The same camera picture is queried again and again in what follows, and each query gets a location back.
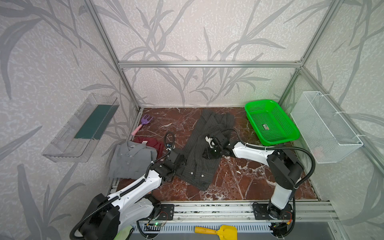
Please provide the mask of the dark grey striped shirt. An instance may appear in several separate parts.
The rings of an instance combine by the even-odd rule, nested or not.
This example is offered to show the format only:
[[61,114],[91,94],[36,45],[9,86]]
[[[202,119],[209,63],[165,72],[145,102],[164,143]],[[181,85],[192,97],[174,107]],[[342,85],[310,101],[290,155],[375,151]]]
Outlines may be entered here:
[[206,191],[213,182],[221,161],[221,158],[207,159],[204,157],[204,152],[210,147],[206,142],[206,136],[217,131],[231,129],[234,124],[235,116],[232,114],[218,114],[210,110],[203,110],[183,148],[186,165],[176,171],[176,176],[200,191]]

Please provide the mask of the green plastic basket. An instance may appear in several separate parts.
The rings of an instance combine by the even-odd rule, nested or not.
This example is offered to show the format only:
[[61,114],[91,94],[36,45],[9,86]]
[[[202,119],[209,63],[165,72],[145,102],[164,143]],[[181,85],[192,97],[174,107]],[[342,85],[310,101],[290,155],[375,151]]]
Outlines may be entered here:
[[300,131],[281,106],[273,100],[259,100],[245,105],[247,118],[262,145],[270,147],[292,142]]

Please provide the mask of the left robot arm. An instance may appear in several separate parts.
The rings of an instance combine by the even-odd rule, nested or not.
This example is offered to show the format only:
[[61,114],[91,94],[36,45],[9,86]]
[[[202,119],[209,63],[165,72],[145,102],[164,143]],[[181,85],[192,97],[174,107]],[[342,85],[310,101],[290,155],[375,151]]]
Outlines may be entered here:
[[150,163],[145,174],[132,184],[109,196],[95,196],[82,219],[70,232],[71,240],[113,240],[133,222],[149,217],[157,200],[149,193],[170,182],[176,172],[186,165],[180,149],[173,149],[159,160]]

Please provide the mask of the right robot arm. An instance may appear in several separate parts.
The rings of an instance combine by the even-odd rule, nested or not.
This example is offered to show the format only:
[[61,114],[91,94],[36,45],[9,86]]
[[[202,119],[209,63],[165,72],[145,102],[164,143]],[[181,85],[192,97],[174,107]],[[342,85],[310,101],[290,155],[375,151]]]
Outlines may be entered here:
[[254,212],[260,213],[268,219],[282,219],[287,211],[292,211],[289,205],[296,189],[303,184],[308,176],[304,176],[304,165],[293,152],[295,148],[287,146],[263,147],[252,145],[242,140],[231,141],[223,131],[207,135],[205,141],[208,146],[204,150],[203,157],[216,159],[219,157],[232,157],[246,159],[268,166],[276,186],[274,193],[267,205],[257,207]]

